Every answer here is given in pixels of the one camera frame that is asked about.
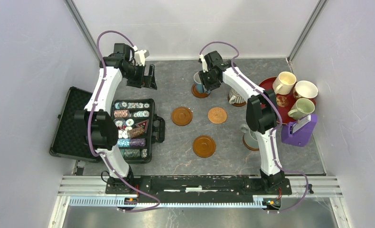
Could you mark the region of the blue patterned mug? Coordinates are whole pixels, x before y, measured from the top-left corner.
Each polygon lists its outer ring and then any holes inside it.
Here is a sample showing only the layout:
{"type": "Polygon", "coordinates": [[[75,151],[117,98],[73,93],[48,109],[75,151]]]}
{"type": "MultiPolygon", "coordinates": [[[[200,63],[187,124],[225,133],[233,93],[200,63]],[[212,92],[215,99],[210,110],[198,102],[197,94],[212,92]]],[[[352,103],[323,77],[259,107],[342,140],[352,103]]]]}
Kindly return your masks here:
{"type": "Polygon", "coordinates": [[[202,88],[201,88],[201,86],[203,86],[203,85],[202,85],[202,82],[201,82],[201,79],[200,79],[200,76],[199,76],[199,72],[196,72],[196,73],[194,74],[193,79],[194,79],[194,84],[197,85],[197,89],[198,89],[198,91],[199,91],[200,93],[202,93],[202,88]]]}

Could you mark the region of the grey ribbed mug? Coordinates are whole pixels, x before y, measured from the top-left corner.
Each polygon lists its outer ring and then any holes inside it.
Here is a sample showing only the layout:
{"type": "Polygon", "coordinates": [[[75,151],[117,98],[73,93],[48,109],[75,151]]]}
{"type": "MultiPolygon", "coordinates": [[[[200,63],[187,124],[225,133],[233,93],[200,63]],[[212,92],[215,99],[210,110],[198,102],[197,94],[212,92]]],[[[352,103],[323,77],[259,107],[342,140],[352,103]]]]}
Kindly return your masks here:
{"type": "Polygon", "coordinates": [[[231,96],[240,96],[239,95],[239,93],[236,91],[236,90],[234,90],[233,88],[231,88],[230,89],[230,91],[229,91],[229,93],[228,93],[228,97],[231,97],[231,96]]]}

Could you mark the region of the brown wooden coaster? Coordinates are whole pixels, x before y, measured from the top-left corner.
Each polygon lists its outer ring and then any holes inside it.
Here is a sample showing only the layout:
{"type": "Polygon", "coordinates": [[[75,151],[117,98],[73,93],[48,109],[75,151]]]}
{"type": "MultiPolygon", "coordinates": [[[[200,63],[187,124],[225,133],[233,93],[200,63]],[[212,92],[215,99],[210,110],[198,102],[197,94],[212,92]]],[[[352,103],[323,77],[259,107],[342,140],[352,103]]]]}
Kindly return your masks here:
{"type": "Polygon", "coordinates": [[[216,143],[213,138],[201,135],[194,140],[192,148],[198,157],[208,158],[215,153],[216,143]]]}
{"type": "Polygon", "coordinates": [[[254,151],[254,152],[257,152],[257,151],[260,150],[259,148],[253,148],[253,147],[249,146],[249,145],[245,142],[245,137],[244,137],[244,135],[243,135],[243,137],[242,137],[242,141],[243,141],[244,146],[245,146],[248,150],[251,150],[251,151],[254,151]]]}
{"type": "Polygon", "coordinates": [[[171,120],[175,125],[186,126],[193,119],[192,111],[187,107],[177,107],[171,113],[171,120]]]}
{"type": "Polygon", "coordinates": [[[201,86],[202,88],[202,93],[200,93],[197,89],[197,85],[196,84],[193,84],[192,87],[191,87],[191,93],[193,96],[197,97],[197,98],[206,98],[210,95],[211,91],[210,90],[205,90],[205,88],[203,86],[201,86]]]}
{"type": "Polygon", "coordinates": [[[235,107],[242,107],[246,105],[246,101],[243,100],[242,97],[240,96],[231,96],[228,97],[228,102],[230,105],[235,106],[235,107]]]}

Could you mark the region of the woven light brown coaster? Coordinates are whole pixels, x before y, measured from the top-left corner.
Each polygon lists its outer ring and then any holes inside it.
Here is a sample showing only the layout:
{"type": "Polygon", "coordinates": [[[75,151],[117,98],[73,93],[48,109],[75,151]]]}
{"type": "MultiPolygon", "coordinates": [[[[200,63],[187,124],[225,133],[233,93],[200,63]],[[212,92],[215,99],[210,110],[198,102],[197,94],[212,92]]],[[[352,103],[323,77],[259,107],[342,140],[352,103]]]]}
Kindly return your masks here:
{"type": "Polygon", "coordinates": [[[227,120],[227,112],[221,107],[214,107],[208,111],[207,117],[214,124],[222,124],[227,120]]]}

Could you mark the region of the cream mug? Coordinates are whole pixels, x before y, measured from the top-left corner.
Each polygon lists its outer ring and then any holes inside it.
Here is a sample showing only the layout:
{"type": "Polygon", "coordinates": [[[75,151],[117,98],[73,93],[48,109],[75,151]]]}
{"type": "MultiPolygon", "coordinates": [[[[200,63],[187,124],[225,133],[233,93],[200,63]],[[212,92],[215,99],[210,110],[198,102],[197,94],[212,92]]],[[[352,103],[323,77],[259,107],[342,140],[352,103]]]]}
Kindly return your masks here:
{"type": "Polygon", "coordinates": [[[296,76],[288,71],[279,73],[272,84],[275,94],[288,95],[297,82],[296,76]]]}

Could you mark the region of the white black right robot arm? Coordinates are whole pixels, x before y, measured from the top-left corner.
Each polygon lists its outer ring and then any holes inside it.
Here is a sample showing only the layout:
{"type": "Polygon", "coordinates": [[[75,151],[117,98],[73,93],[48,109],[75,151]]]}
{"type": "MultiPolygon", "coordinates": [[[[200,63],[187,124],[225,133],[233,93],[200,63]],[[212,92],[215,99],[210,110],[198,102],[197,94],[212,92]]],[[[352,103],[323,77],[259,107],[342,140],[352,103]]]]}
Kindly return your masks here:
{"type": "Polygon", "coordinates": [[[276,143],[281,117],[275,93],[255,84],[235,63],[223,60],[217,51],[200,54],[198,61],[202,65],[199,77],[205,90],[215,90],[225,83],[246,99],[246,124],[257,139],[261,155],[260,186],[263,192],[274,193],[285,179],[276,143]]]}

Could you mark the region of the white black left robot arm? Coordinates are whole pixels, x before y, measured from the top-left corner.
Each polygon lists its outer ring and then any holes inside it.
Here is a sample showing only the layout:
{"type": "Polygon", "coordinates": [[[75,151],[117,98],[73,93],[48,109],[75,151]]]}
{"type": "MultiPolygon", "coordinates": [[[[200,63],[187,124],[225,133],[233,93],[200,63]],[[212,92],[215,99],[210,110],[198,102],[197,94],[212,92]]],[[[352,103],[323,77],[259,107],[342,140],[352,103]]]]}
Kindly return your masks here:
{"type": "Polygon", "coordinates": [[[138,50],[135,45],[114,44],[112,54],[100,57],[99,77],[89,102],[75,113],[75,121],[91,154],[102,158],[110,177],[118,179],[118,189],[126,194],[135,189],[135,180],[117,145],[118,128],[110,112],[115,91],[123,79],[127,86],[157,89],[155,66],[150,65],[149,74],[144,74],[149,55],[148,50],[138,50]]]}

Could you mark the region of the brown wooden coaster back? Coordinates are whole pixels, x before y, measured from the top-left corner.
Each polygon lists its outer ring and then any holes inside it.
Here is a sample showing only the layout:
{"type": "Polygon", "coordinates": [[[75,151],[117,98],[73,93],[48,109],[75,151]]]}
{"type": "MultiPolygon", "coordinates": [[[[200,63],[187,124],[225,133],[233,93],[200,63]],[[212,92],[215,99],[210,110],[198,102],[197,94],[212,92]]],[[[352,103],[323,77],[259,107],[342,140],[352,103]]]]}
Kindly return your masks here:
{"type": "Polygon", "coordinates": [[[202,88],[202,93],[200,93],[197,89],[197,85],[196,84],[193,84],[192,87],[191,87],[191,93],[193,96],[197,97],[197,98],[206,98],[210,95],[211,91],[210,90],[205,90],[205,88],[203,86],[201,86],[202,88]]]}

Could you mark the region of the black poker chip case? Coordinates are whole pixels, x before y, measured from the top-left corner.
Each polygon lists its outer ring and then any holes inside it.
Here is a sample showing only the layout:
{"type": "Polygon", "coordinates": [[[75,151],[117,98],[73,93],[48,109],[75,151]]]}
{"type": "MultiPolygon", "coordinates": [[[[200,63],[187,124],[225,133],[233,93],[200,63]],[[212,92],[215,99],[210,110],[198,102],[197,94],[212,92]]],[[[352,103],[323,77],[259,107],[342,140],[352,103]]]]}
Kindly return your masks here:
{"type": "Polygon", "coordinates": [[[152,160],[152,145],[165,140],[165,120],[156,114],[153,99],[116,100],[112,119],[118,128],[117,146],[129,164],[152,160]]]}

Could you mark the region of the red round tray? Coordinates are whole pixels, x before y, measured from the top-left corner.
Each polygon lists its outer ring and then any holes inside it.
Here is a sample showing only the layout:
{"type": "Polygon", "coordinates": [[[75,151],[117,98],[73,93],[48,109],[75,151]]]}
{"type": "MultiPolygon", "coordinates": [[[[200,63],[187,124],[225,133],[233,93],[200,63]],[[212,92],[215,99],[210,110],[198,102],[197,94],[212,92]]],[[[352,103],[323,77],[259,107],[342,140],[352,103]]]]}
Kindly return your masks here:
{"type": "MultiPolygon", "coordinates": [[[[268,90],[268,89],[273,90],[272,84],[273,84],[275,79],[276,79],[276,77],[265,79],[259,84],[259,86],[266,89],[266,90],[268,90]]],[[[291,121],[294,121],[293,118],[288,116],[288,111],[292,108],[292,106],[297,101],[297,99],[295,99],[294,96],[293,96],[293,89],[291,90],[291,92],[288,95],[276,94],[277,108],[278,108],[278,111],[281,115],[281,119],[282,119],[283,124],[287,124],[291,121]]],[[[316,106],[315,98],[310,99],[310,100],[316,106]]]]}

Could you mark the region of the white red mug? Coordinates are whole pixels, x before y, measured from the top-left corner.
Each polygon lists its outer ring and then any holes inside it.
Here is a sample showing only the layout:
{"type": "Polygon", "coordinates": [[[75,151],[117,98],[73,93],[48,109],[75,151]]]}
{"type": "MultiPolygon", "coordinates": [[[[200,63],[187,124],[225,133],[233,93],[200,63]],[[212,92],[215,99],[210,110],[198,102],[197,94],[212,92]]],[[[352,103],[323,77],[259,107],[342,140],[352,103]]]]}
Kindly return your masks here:
{"type": "Polygon", "coordinates": [[[293,89],[293,96],[295,99],[307,98],[313,99],[319,94],[319,90],[315,84],[310,81],[298,81],[293,89]]]}

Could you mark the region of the light green mug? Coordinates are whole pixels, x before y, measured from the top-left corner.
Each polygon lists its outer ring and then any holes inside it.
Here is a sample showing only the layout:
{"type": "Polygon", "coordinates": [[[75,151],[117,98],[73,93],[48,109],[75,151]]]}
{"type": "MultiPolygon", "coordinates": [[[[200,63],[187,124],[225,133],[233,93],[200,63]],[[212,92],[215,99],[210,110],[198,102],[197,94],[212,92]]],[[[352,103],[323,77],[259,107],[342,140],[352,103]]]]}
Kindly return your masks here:
{"type": "Polygon", "coordinates": [[[307,98],[298,99],[288,111],[288,116],[294,120],[299,120],[315,111],[315,104],[307,98]]]}

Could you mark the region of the black foam-lined case lid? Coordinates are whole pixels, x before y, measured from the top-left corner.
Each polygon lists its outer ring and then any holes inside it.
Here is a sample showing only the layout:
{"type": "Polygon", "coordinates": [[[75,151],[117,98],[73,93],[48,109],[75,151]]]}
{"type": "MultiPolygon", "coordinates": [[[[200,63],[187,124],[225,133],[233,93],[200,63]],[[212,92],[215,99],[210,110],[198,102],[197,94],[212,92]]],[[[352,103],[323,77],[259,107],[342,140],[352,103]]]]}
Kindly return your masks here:
{"type": "Polygon", "coordinates": [[[102,160],[91,154],[74,120],[75,112],[82,110],[91,96],[91,92],[74,86],[69,88],[61,112],[57,116],[58,124],[49,149],[51,156],[94,163],[102,160]]]}

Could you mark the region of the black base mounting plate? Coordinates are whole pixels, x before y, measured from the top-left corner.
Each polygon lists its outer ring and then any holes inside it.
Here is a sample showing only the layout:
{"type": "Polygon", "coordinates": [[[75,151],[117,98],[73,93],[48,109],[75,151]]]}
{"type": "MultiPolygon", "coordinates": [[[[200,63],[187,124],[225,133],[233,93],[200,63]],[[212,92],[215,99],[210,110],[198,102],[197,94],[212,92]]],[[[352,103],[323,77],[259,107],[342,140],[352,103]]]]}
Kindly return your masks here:
{"type": "Polygon", "coordinates": [[[277,189],[264,190],[259,176],[182,175],[135,176],[126,185],[118,178],[105,180],[106,194],[125,194],[128,202],[138,203],[246,203],[253,196],[291,195],[285,178],[277,189]]]}

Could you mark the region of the aluminium frame rail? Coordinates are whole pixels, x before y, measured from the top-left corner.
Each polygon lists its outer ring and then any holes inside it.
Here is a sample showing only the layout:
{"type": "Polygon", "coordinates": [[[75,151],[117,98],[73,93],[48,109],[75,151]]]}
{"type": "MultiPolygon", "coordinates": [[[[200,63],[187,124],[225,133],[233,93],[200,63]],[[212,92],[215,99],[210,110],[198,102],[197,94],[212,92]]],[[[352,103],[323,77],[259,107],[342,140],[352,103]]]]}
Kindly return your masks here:
{"type": "MultiPolygon", "coordinates": [[[[341,188],[335,177],[309,177],[312,189],[305,193],[305,179],[289,176],[290,194],[282,194],[283,199],[306,198],[341,198],[341,188]]],[[[242,191],[219,190],[205,191],[198,187],[187,190],[152,191],[143,188],[158,200],[147,198],[140,194],[109,194],[105,192],[106,184],[98,176],[64,176],[59,187],[58,196],[67,197],[70,206],[94,206],[117,208],[262,208],[267,202],[276,201],[278,195],[261,195],[242,191]]]]}

